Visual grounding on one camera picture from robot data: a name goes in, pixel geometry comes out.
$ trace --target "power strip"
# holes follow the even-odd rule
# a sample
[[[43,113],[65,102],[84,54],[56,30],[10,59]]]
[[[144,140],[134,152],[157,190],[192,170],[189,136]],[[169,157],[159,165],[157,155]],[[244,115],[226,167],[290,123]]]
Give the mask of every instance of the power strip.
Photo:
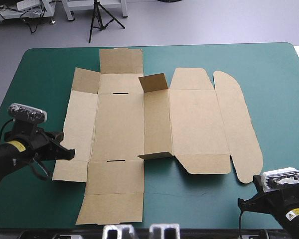
[[[24,11],[32,7],[40,6],[40,0],[23,0],[16,3],[18,11]]]

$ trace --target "tripod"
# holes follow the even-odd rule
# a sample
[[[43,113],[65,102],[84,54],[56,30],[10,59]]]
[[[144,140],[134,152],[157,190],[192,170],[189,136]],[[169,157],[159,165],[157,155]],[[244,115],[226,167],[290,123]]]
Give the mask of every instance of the tripod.
[[[107,11],[99,2],[100,0],[94,0],[94,7],[93,7],[93,16],[92,16],[92,22],[91,22],[91,29],[90,29],[90,37],[89,37],[89,43],[91,42],[91,38],[92,38],[92,31],[93,28],[97,28],[100,31],[104,30],[105,28],[107,28],[107,26],[112,22],[112,21],[116,21],[123,29],[125,29],[125,27],[123,26],[123,24],[120,23],[120,21],[118,21],[109,11]],[[103,9],[112,19],[106,24],[103,25],[102,22],[102,17],[100,14],[100,7],[101,9]],[[94,19],[97,19],[99,22],[99,26],[94,26]]]

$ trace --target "unfolded cardboard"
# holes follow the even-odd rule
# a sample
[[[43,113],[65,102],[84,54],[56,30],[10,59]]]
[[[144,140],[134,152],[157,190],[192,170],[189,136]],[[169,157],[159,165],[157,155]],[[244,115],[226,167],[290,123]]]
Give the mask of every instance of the unfolded cardboard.
[[[214,79],[216,90],[204,69],[177,68],[168,90],[164,74],[140,77],[146,129],[139,157],[174,155],[191,174],[224,174],[231,156],[238,179],[249,183],[263,161],[242,91],[226,73]]]
[[[175,156],[189,173],[224,174],[232,155],[242,182],[261,169],[242,92],[227,82],[233,78],[216,72],[215,90],[204,69],[177,68],[169,89],[164,74],[143,77],[142,58],[140,49],[102,49],[101,73],[75,70],[62,144],[76,155],[56,162],[53,180],[87,183],[77,224],[141,222],[142,159]],[[253,169],[243,173],[244,164]]]
[[[144,162],[137,155],[144,154],[142,51],[101,50],[100,58],[102,73],[75,70],[64,124],[70,142],[63,145],[76,154],[71,161],[57,161],[53,180],[87,182],[77,224],[141,222]]]
[[[239,181],[249,183],[263,167],[263,155],[253,129],[242,90],[230,75],[214,72],[219,108],[229,151]]]

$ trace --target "warning label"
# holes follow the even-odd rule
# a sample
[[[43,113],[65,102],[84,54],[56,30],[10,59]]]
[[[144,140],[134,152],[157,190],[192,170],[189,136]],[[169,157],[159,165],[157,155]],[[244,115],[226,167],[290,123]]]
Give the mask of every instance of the warning label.
[[[288,212],[286,214],[286,218],[289,220],[289,221],[292,221],[294,218],[296,218],[297,216],[299,216],[299,208],[296,208],[296,209],[293,209],[291,210],[290,212]]]
[[[24,145],[22,143],[20,143],[19,141],[12,140],[12,141],[9,141],[9,142],[6,142],[6,143],[11,144],[14,147],[16,147],[17,150],[19,150],[20,153],[26,150]]]

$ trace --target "green table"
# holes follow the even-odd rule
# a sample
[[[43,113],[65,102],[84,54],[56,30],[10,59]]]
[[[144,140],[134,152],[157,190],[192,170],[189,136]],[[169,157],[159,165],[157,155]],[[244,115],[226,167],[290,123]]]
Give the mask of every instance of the green table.
[[[288,43],[142,47],[145,75],[176,67],[216,70],[239,82],[260,147],[263,170],[299,169],[299,59]],[[28,50],[0,108],[0,128],[8,106],[21,103],[47,111],[46,130],[62,131],[75,67],[99,71],[99,48]],[[47,163],[52,171],[54,163]],[[0,184],[0,228],[78,228],[75,221],[84,183],[42,182],[24,168]],[[145,164],[142,223],[180,223],[182,228],[237,228],[237,198],[250,198],[235,171],[227,175],[190,175],[175,160]],[[245,228],[278,228],[268,215],[246,213]]]

